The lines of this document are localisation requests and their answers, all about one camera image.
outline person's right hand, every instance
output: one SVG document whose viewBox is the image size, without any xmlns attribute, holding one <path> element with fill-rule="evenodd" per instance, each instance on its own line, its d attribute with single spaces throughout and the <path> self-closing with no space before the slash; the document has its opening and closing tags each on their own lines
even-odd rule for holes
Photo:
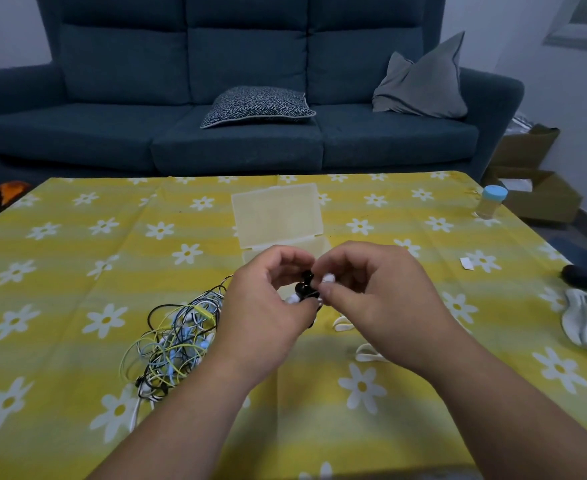
<svg viewBox="0 0 587 480">
<path fill-rule="evenodd" d="M 312 273 L 325 303 L 387 360 L 420 375 L 442 360 L 449 341 L 467 335 L 420 263 L 400 246 L 345 242 L 322 255 Z M 320 283 L 326 273 L 337 282 Z"/>
</svg>

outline plastic jar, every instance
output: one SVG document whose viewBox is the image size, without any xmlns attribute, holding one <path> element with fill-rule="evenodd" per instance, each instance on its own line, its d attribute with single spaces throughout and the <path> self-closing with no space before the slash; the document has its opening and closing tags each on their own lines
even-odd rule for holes
<svg viewBox="0 0 587 480">
<path fill-rule="evenodd" d="M 487 185 L 482 191 L 475 214 L 481 219 L 493 219 L 496 210 L 507 197 L 507 189 L 500 185 Z"/>
</svg>

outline white paper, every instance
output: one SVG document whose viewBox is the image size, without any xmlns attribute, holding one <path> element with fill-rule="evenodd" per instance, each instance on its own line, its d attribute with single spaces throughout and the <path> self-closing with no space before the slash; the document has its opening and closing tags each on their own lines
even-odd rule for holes
<svg viewBox="0 0 587 480">
<path fill-rule="evenodd" d="M 460 258 L 460 264 L 462 264 L 463 267 L 465 269 L 468 269 L 469 271 L 474 270 L 474 265 L 472 264 L 472 260 L 469 258 Z"/>
<path fill-rule="evenodd" d="M 533 192 L 534 184 L 531 178 L 499 178 L 507 190 L 517 192 Z"/>
</svg>

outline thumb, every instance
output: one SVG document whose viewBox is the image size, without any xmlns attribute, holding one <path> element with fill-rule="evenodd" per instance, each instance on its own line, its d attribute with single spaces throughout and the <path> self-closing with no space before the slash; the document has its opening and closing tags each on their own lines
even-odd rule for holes
<svg viewBox="0 0 587 480">
<path fill-rule="evenodd" d="M 365 300 L 362 293 L 356 293 L 339 283 L 321 283 L 318 290 L 327 305 L 335 308 L 349 320 L 351 317 L 360 316 Z"/>
<path fill-rule="evenodd" d="M 316 313 L 321 306 L 321 301 L 317 298 L 305 298 L 300 303 L 290 306 L 293 310 L 293 316 L 301 325 L 301 329 L 305 330 L 309 325 L 314 323 Z"/>
</svg>

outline sofa back cushion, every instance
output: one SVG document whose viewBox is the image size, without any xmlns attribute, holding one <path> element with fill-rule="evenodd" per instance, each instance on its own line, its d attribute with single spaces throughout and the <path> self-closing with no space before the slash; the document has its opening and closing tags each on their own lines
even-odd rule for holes
<svg viewBox="0 0 587 480">
<path fill-rule="evenodd" d="M 235 86 L 305 92 L 307 5 L 308 0 L 186 0 L 193 102 L 211 104 Z"/>
<path fill-rule="evenodd" d="M 59 62 L 70 99 L 191 102 L 184 0 L 60 0 Z"/>
<path fill-rule="evenodd" d="M 427 0 L 310 0 L 308 101 L 370 102 L 399 52 L 424 53 Z"/>
</svg>

